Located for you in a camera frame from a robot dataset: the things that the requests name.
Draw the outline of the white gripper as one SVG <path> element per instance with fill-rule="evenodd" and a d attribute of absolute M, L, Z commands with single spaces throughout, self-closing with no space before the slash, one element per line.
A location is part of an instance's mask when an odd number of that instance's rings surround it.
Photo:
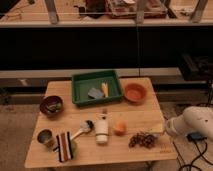
<path fill-rule="evenodd" d="M 170 136 L 180 136 L 183 134 L 183 117 L 173 117 L 166 121 L 165 128 L 163 124 L 156 124 L 153 125 L 149 132 L 152 134 L 163 134 L 164 132 L 167 132 Z"/>

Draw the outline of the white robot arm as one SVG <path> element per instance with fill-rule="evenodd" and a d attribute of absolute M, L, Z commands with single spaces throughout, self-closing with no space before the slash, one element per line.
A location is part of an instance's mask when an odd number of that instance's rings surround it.
<path fill-rule="evenodd" d="M 149 130 L 149 133 L 154 135 L 167 133 L 171 137 L 187 136 L 195 132 L 213 141 L 213 108 L 187 107 L 181 115 L 172 117 L 160 125 L 154 125 Z"/>

